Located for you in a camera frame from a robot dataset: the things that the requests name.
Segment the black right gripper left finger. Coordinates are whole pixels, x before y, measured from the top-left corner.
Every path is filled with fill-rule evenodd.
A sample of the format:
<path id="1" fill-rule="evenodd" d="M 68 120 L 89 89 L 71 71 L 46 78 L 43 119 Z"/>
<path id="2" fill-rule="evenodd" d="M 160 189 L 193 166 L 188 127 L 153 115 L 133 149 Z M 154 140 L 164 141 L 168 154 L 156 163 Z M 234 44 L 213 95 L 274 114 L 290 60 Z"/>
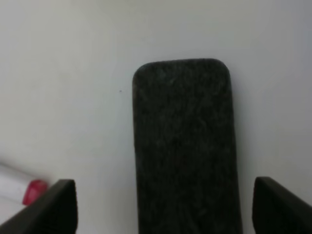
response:
<path id="1" fill-rule="evenodd" d="M 31 205 L 1 224 L 2 234 L 75 234 L 78 228 L 76 184 L 61 179 Z"/>

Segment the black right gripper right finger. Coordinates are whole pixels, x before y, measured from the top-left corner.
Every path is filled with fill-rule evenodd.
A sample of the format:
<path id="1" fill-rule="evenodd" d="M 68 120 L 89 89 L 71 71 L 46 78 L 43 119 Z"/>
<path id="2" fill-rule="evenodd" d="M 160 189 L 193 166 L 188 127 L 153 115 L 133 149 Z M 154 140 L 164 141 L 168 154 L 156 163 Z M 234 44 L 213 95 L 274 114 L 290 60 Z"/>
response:
<path id="1" fill-rule="evenodd" d="M 257 234 L 310 234 L 312 207 L 270 177 L 257 177 L 253 190 Z"/>

